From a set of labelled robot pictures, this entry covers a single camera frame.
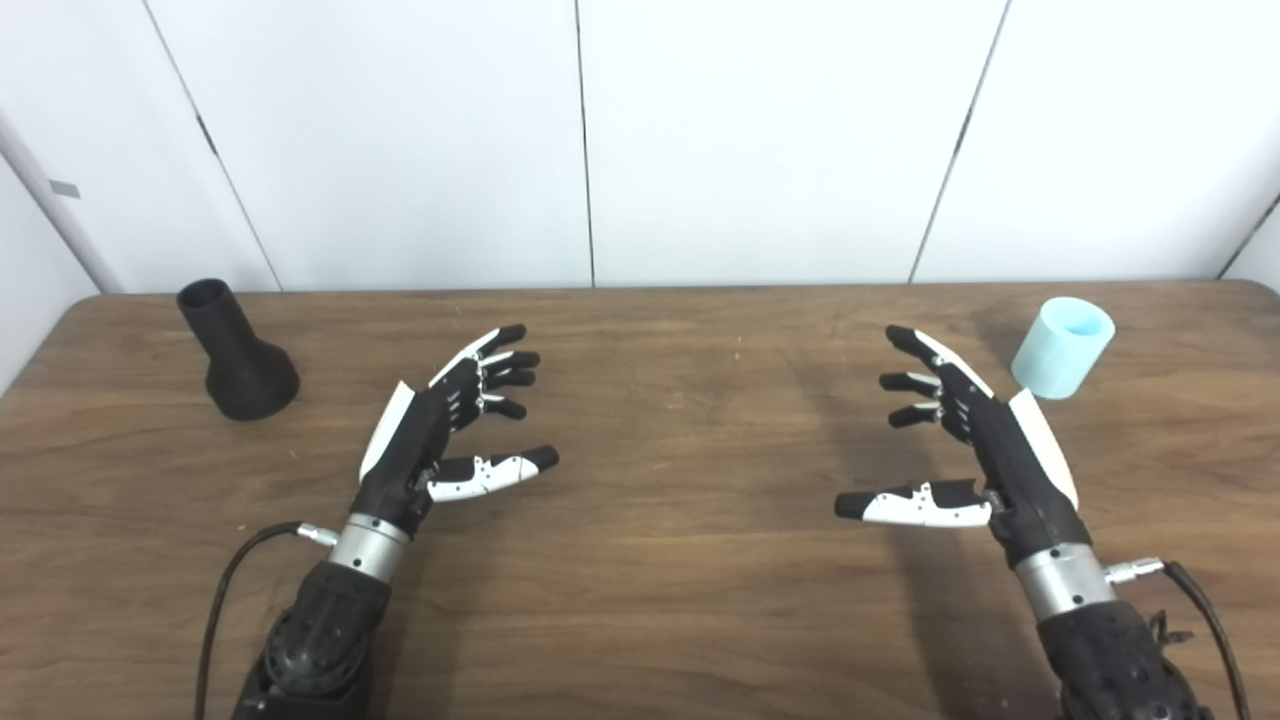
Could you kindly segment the white and black right hand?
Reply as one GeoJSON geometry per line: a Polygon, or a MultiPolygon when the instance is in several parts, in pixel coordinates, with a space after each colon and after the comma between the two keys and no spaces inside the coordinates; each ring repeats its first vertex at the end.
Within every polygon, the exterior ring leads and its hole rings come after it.
{"type": "Polygon", "coordinates": [[[1091,546],[1070,466],[1036,396],[1004,400],[955,351],[923,331],[890,324],[886,340],[925,372],[884,373],[888,392],[922,401],[887,416],[893,429],[937,425],[975,455],[983,482],[923,480],[836,496],[837,518],[929,528],[987,527],[1010,568],[1059,546],[1091,546]]]}

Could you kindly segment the white and black left hand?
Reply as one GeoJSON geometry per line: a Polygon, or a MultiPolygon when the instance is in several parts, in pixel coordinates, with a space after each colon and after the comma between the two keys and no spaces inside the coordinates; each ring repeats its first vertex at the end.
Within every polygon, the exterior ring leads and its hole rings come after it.
{"type": "Polygon", "coordinates": [[[499,389],[536,380],[536,352],[515,350],[524,324],[489,331],[416,389],[399,382],[366,447],[349,510],[415,537],[434,505],[476,498],[554,468],[550,445],[518,454],[447,457],[453,436],[485,415],[522,420],[527,409],[499,389]]]}

